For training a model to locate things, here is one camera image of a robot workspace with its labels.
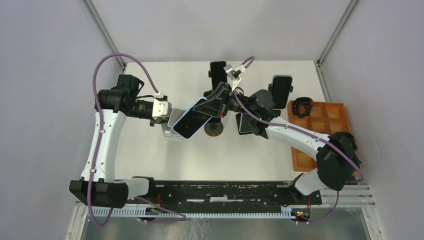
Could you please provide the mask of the white framed small phone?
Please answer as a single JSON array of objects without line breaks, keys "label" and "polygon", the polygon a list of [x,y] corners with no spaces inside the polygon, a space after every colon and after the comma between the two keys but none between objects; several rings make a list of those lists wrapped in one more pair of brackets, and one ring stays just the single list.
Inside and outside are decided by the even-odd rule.
[{"label": "white framed small phone", "polygon": [[249,127],[249,121],[252,119],[249,114],[240,112],[235,115],[235,118],[239,135],[250,135],[253,133]]}]

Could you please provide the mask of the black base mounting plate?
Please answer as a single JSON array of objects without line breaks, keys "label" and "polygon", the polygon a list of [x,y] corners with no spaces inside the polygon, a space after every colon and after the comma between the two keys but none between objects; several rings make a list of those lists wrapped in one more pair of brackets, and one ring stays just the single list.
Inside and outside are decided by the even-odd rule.
[{"label": "black base mounting plate", "polygon": [[288,181],[153,180],[143,198],[182,214],[278,213],[323,202],[319,191],[304,196]]}]

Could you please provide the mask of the white cased phone on stand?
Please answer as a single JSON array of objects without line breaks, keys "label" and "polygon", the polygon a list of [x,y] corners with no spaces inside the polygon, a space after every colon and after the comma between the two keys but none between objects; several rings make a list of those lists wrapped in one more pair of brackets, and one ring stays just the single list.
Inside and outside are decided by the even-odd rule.
[{"label": "white cased phone on stand", "polygon": [[268,85],[275,104],[274,109],[285,109],[290,93],[293,92],[293,77],[291,75],[274,75]]}]

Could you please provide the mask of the light blue cased phone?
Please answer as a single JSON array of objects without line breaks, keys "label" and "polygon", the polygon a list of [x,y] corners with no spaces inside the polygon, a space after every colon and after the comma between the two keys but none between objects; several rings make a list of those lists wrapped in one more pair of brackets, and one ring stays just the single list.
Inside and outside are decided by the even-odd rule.
[{"label": "light blue cased phone", "polygon": [[212,117],[201,112],[194,111],[196,104],[203,103],[206,97],[200,97],[183,115],[174,123],[172,129],[184,139],[190,139],[201,129]]}]

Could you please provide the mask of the wooden base black phone stand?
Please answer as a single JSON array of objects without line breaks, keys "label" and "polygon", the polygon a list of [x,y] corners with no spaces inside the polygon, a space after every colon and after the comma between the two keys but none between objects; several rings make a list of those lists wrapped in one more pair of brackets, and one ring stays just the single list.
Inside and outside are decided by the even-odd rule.
[{"label": "wooden base black phone stand", "polygon": [[222,134],[224,125],[221,122],[208,122],[203,127],[204,132],[210,137],[217,137]]}]

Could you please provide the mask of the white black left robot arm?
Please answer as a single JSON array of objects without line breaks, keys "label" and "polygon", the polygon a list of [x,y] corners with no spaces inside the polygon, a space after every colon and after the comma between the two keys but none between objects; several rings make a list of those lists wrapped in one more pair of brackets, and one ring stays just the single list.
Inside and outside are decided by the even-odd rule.
[{"label": "white black left robot arm", "polygon": [[133,197],[153,203],[157,190],[147,177],[116,180],[115,161],[121,132],[127,118],[149,120],[150,126],[166,123],[172,111],[162,92],[147,101],[139,93],[144,82],[121,74],[116,86],[97,93],[100,110],[95,113],[95,131],[86,165],[78,180],[71,180],[69,191],[85,205],[121,209]]}]

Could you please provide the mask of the white folding phone stand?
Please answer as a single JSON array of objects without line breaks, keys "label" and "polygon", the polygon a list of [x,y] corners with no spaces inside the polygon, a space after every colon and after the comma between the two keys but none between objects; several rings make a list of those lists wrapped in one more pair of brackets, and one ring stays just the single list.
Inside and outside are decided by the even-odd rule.
[{"label": "white folding phone stand", "polygon": [[178,133],[173,130],[174,123],[183,115],[185,110],[173,108],[167,123],[161,125],[164,139],[167,141],[181,142],[184,140]]}]

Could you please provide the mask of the orange compartment tray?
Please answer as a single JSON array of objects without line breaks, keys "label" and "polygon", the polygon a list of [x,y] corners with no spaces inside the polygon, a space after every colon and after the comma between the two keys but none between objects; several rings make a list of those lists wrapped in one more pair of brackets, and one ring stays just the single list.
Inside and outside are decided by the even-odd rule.
[{"label": "orange compartment tray", "polygon": [[[302,128],[332,135],[336,132],[351,132],[345,105],[336,102],[315,101],[308,116],[299,118],[293,113],[293,101],[287,105],[288,121]],[[316,161],[306,153],[292,148],[293,170],[296,172],[310,172],[316,168]]]}]

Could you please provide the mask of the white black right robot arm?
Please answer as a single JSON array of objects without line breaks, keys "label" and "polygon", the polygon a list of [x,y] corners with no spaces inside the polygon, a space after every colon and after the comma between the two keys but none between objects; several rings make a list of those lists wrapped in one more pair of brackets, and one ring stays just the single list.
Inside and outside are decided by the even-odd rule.
[{"label": "white black right robot arm", "polygon": [[247,97],[241,88],[232,90],[221,82],[205,100],[192,109],[214,118],[223,118],[227,112],[251,116],[250,131],[256,136],[287,144],[316,161],[316,168],[297,176],[290,184],[289,199],[302,204],[315,191],[329,188],[341,191],[354,173],[361,172],[362,162],[356,155],[357,145],[350,133],[319,133],[297,126],[273,114],[275,103],[271,92],[260,89]]}]

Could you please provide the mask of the black phone on rear stand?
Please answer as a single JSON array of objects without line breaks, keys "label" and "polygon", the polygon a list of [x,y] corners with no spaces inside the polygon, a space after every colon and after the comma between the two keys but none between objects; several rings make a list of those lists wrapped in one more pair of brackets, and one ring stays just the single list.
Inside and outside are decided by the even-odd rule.
[{"label": "black phone on rear stand", "polygon": [[211,61],[209,63],[208,76],[211,79],[212,90],[215,90],[220,83],[227,83],[228,76],[224,70],[226,66],[226,61]]}]

